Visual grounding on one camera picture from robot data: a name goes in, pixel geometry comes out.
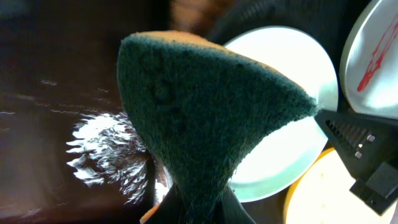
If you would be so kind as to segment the green yellow sponge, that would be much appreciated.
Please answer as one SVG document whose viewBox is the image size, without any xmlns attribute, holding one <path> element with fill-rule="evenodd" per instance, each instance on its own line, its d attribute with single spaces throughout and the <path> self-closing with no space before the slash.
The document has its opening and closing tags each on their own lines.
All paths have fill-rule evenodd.
<svg viewBox="0 0 398 224">
<path fill-rule="evenodd" d="M 270 133 L 318 112 L 274 68 L 174 30 L 122 40 L 118 87 L 129 120 L 183 195 L 186 223 L 217 223 L 241 161 Z"/>
</svg>

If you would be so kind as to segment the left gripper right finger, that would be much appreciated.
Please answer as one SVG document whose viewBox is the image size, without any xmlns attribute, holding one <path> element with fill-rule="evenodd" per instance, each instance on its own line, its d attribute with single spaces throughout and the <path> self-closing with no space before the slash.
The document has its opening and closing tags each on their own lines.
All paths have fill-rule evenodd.
<svg viewBox="0 0 398 224">
<path fill-rule="evenodd" d="M 256 224 L 230 186 L 225 187 L 217 204 L 217 224 Z"/>
</svg>

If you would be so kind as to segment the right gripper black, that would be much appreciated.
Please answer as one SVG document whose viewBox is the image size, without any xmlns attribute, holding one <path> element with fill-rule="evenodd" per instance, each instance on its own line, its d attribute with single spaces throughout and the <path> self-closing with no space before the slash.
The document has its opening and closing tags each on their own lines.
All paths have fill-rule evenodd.
<svg viewBox="0 0 398 224">
<path fill-rule="evenodd" d="M 397 202 L 397 120 L 321 110 L 315 121 L 357 179 L 349 191 L 383 215 Z"/>
</svg>

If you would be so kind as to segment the yellow plate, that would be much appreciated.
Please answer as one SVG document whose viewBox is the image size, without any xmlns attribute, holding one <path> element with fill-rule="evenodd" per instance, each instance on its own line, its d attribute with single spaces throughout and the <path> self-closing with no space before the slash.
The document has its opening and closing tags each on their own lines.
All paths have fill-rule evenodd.
<svg viewBox="0 0 398 224">
<path fill-rule="evenodd" d="M 335 149 L 323 151 L 290 186 L 284 224 L 389 224 L 397 204 L 380 216 L 349 191 L 354 183 Z"/>
</svg>

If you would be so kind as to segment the light blue plate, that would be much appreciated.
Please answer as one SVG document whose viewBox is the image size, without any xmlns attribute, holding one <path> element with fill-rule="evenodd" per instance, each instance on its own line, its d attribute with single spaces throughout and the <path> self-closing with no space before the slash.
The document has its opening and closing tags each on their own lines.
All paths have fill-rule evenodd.
<svg viewBox="0 0 398 224">
<path fill-rule="evenodd" d="M 337 110 L 333 63 L 309 34 L 292 27 L 267 26 L 240 34 L 224 46 L 275 68 L 304 88 L 323 109 Z M 229 185 L 240 202 L 270 197 L 302 176 L 327 140 L 314 118 L 291 122 L 265 137 L 242 160 Z"/>
</svg>

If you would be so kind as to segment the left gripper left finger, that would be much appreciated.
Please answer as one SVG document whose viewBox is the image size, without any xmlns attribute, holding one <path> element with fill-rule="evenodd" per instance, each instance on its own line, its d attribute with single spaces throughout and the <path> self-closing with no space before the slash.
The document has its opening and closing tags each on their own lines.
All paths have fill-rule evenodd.
<svg viewBox="0 0 398 224">
<path fill-rule="evenodd" d="M 163 201 L 141 217 L 140 224 L 184 224 L 186 221 L 183 195 L 173 184 Z"/>
</svg>

